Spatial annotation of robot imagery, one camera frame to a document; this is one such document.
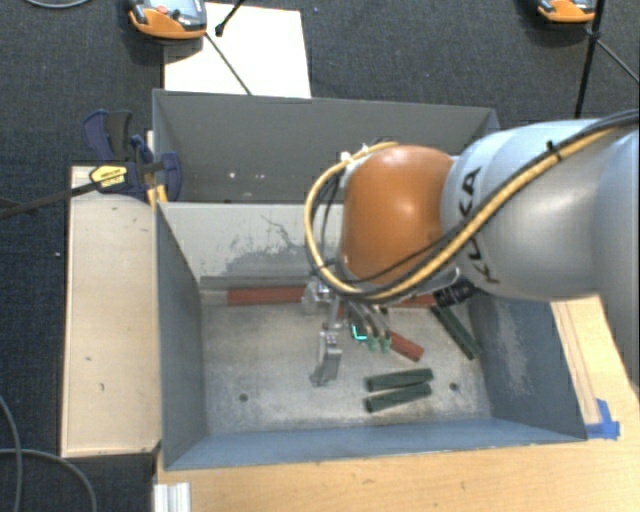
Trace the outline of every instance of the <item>dark gray carpet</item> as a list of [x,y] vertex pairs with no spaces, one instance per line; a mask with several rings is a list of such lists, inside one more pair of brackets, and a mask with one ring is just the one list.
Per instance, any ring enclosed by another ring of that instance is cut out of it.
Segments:
[[[316,97],[493,107],[503,127],[573,115],[587,38],[550,30],[519,0],[247,5],[302,12]],[[639,22],[640,2],[607,2],[603,41],[635,73]],[[161,48],[131,31],[121,0],[56,12],[3,0],[0,43],[0,196],[26,201],[64,188],[72,163],[93,156],[79,126],[97,108],[132,110],[132,133],[151,126]],[[637,107],[637,85],[598,50],[585,116]],[[52,452],[61,403],[65,218],[60,203],[37,217],[0,221],[0,394],[24,446]],[[9,446],[0,418],[0,447]],[[149,456],[81,463],[100,510],[149,509]],[[14,478],[13,460],[2,458],[0,510],[10,509]],[[62,468],[29,461],[26,478],[24,510],[88,510]]]

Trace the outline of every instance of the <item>bin floor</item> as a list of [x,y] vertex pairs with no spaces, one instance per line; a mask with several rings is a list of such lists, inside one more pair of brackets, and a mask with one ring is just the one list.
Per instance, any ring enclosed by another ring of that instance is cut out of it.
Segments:
[[[424,347],[420,362],[394,352],[371,353],[344,329],[338,379],[324,387],[313,387],[309,375],[325,311],[307,315],[299,304],[204,304],[202,318],[210,435],[490,416],[480,362],[467,360],[428,310],[390,313],[392,329]],[[366,412],[366,377],[419,367],[433,370],[431,396]]]

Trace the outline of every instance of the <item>metal bracket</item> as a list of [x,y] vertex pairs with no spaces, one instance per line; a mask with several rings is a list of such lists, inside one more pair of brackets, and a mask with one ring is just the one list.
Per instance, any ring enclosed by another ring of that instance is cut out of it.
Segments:
[[338,329],[342,327],[342,322],[338,319],[340,303],[340,297],[333,298],[329,308],[329,320],[320,331],[318,365],[309,376],[314,386],[325,386],[338,377],[342,357],[342,349],[338,347]]
[[314,386],[325,386],[329,381],[336,380],[341,357],[342,349],[338,347],[338,333],[321,331],[318,365],[309,377]]

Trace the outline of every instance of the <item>blue clamp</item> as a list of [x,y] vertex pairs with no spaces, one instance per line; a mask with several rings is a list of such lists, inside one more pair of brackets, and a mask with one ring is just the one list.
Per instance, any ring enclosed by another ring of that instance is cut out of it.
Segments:
[[596,398],[596,403],[598,404],[602,421],[585,425],[587,436],[589,439],[611,439],[617,441],[618,437],[620,437],[620,422],[612,420],[607,402]]
[[[123,194],[147,201],[147,191],[151,187],[145,183],[144,175],[163,171],[167,198],[169,201],[176,201],[182,187],[182,167],[178,155],[175,152],[164,153],[160,162],[154,164],[153,152],[140,135],[128,139],[130,119],[131,113],[128,111],[109,113],[106,110],[97,110],[82,122],[82,138],[96,154],[100,164],[117,162],[127,169],[124,183],[98,188],[98,191],[103,194]],[[133,148],[134,161],[130,161],[129,146]]]

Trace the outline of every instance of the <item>yellow cable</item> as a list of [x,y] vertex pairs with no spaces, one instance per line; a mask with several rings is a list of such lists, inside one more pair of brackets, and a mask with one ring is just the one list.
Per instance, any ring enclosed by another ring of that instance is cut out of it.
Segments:
[[380,151],[383,149],[387,149],[393,146],[396,146],[397,142],[381,142],[380,144],[375,144],[370,148],[362,149],[356,154],[352,155],[348,160],[344,160],[339,162],[329,169],[327,169],[313,184],[311,190],[307,194],[307,198],[304,203],[304,235],[305,240],[307,242],[307,247],[309,248],[309,252],[313,259],[313,262],[318,267],[319,272],[336,288],[350,293],[358,293],[361,290],[359,288],[354,288],[349,286],[346,283],[343,283],[338,279],[326,266],[325,262],[322,259],[322,255],[318,250],[318,246],[313,237],[313,222],[311,219],[311,210],[313,209],[313,202],[315,201],[317,195],[320,193],[320,189],[331,179],[332,176],[341,172],[345,167],[347,167],[350,163],[355,162],[356,160],[360,160],[371,153],[376,151]]
[[[378,294],[372,295],[370,297],[371,300],[384,300],[390,298],[394,295],[400,293],[408,292],[412,287],[418,285],[420,282],[428,279],[434,274],[439,268],[447,262],[452,256],[460,250],[460,248],[466,244],[473,235],[475,235],[480,228],[494,215],[513,195],[522,190],[525,186],[531,183],[533,180],[544,174],[546,171],[551,169],[554,165],[559,163],[561,160],[564,160],[571,155],[581,151],[585,147],[590,144],[596,142],[600,138],[604,137],[608,133],[612,132],[614,128],[610,128],[607,130],[603,130],[591,135],[588,135],[584,138],[573,142],[567,147],[558,151],[558,153],[554,153],[549,155],[542,161],[538,162],[536,165],[532,166],[527,171],[523,172],[516,179],[505,185],[504,188],[499,190],[494,197],[480,210],[472,219],[470,219],[469,223],[465,228],[460,231],[450,242],[449,244],[442,249],[434,259],[432,259],[428,264],[426,264],[422,269],[420,269],[416,274],[412,277],[407,278],[402,281],[398,285],[390,288],[387,291],[380,292]],[[309,194],[307,195],[307,199],[305,201],[304,208],[304,229],[305,229],[305,239],[307,241],[307,245],[309,247],[309,251],[313,258],[314,263],[318,267],[319,272],[322,276],[331,283],[336,289],[341,290],[347,293],[359,293],[362,292],[360,288],[355,288],[350,286],[349,284],[341,281],[338,277],[335,276],[326,266],[325,262],[320,255],[318,247],[313,239],[313,226],[311,222],[311,209],[313,202],[320,192],[322,186],[335,174],[342,171],[347,165],[349,165],[352,161],[358,160],[374,151],[378,151],[380,149],[385,149],[387,147],[391,147],[396,145],[397,143],[383,143],[378,144],[376,146],[372,146],[367,150],[362,150],[359,153],[356,153],[351,157],[350,160],[345,162],[340,162],[332,167],[330,167],[327,171],[325,171],[320,178],[313,184]]]
[[558,154],[552,154],[531,167],[528,171],[522,173],[512,182],[508,183],[502,188],[485,206],[480,210],[470,221],[467,226],[453,238],[449,244],[438,255],[419,270],[415,275],[407,279],[406,281],[398,284],[397,286],[373,295],[372,300],[383,300],[397,293],[408,291],[413,286],[416,286],[421,281],[431,277],[440,266],[442,266],[447,260],[449,260],[464,244],[466,244],[473,235],[475,235],[480,228],[494,215],[514,194],[522,190],[526,185],[533,180],[544,174],[551,169],[554,165],[561,160],[570,157],[578,151],[584,149],[588,145],[594,143],[600,138],[604,137],[608,133],[613,131],[613,128],[594,133],[587,137],[577,140],[570,144],[566,148],[560,150]]

